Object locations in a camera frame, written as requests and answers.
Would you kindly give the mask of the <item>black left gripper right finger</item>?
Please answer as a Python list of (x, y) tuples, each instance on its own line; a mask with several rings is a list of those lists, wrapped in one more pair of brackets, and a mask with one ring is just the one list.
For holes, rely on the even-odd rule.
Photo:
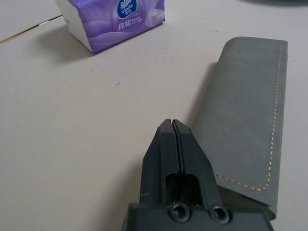
[(179, 147), (180, 174), (184, 179), (184, 191), (189, 195), (189, 204), (203, 207), (222, 206), (210, 160), (191, 129), (179, 120), (173, 121), (173, 129)]

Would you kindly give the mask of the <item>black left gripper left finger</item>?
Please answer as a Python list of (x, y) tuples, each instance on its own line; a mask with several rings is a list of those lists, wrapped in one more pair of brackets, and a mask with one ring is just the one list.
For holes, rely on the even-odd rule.
[(158, 126), (142, 162), (139, 202), (167, 204), (167, 177), (179, 173), (175, 132), (170, 119)]

